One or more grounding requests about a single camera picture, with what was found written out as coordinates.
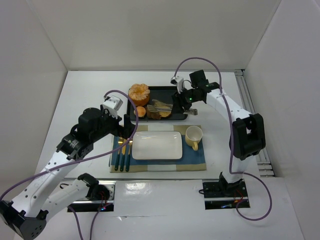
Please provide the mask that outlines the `metal serving tongs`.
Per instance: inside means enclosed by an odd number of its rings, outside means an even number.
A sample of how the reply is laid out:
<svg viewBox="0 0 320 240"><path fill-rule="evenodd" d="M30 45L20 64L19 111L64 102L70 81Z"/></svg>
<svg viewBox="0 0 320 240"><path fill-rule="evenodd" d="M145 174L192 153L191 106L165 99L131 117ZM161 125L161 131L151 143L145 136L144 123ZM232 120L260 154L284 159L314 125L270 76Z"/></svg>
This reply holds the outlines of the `metal serving tongs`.
<svg viewBox="0 0 320 240"><path fill-rule="evenodd" d="M165 103L157 99L152 99L151 104L147 104L146 108L150 112L160 112L160 111L172 111L173 104ZM198 110L195 108L190 108L188 110L184 110L185 112L190 112L193 116L198 115Z"/></svg>

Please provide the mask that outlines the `brown chocolate croissant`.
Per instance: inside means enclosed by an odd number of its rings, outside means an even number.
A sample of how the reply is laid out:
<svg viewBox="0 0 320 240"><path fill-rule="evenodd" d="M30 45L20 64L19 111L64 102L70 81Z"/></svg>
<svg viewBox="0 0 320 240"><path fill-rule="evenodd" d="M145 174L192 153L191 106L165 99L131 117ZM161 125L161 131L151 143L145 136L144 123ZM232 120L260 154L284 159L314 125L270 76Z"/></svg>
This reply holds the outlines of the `brown chocolate croissant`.
<svg viewBox="0 0 320 240"><path fill-rule="evenodd" d="M149 118L149 119L152 119L152 120L160 120L162 117L160 115L160 113L158 111L156 112L153 112L153 111L149 111L147 110L146 111L146 116Z"/></svg>

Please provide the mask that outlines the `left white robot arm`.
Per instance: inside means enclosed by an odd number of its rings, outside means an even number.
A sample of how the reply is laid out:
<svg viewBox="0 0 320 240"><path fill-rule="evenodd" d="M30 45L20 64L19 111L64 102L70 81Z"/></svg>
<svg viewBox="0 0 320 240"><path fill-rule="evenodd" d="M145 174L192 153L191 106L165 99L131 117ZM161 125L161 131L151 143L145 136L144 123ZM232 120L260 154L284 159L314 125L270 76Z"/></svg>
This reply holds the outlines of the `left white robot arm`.
<svg viewBox="0 0 320 240"><path fill-rule="evenodd" d="M24 240L34 240L50 218L77 200L106 203L110 191L88 173L78 176L53 193L65 176L94 148L94 143L111 134L128 139L137 130L129 115L112 116L106 109L87 108L57 145L52 158L31 183L10 201L0 201L0 217Z"/></svg>

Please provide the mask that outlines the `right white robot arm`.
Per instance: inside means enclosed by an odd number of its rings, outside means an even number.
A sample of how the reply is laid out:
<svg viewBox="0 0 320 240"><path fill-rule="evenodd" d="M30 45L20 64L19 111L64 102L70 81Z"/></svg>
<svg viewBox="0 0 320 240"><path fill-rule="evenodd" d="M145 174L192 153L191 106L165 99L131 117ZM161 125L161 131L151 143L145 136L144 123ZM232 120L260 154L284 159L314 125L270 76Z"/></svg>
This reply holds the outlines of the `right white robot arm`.
<svg viewBox="0 0 320 240"><path fill-rule="evenodd" d="M235 188L243 179L250 162L266 146L263 117L243 109L226 94L221 82L209 82L203 70L193 72L189 77L190 89L185 88L183 77L174 75L170 80L176 86L172 96L172 112L185 113L193 103L203 102L229 122L229 167L221 172L219 184L224 191Z"/></svg>

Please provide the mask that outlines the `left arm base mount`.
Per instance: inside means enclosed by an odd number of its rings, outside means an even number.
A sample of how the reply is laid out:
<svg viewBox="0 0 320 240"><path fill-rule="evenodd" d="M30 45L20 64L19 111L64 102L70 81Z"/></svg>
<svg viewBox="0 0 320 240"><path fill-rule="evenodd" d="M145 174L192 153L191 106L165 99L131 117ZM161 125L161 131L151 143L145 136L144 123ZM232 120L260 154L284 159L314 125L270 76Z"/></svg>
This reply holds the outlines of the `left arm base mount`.
<svg viewBox="0 0 320 240"><path fill-rule="evenodd" d="M69 205L76 213L114 211L115 183L99 181L88 173L81 174L77 180L85 183L88 192Z"/></svg>

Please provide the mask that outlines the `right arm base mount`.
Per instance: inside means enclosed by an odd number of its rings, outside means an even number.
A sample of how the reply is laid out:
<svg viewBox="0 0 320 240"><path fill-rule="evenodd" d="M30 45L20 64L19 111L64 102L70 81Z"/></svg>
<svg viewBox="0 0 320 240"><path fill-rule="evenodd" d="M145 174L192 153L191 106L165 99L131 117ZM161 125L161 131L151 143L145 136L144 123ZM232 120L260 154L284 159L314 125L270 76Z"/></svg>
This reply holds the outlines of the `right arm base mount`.
<svg viewBox="0 0 320 240"><path fill-rule="evenodd" d="M220 173L218 180L203 180L202 189L198 190L204 197L206 210L250 208L246 183L240 179L228 183Z"/></svg>

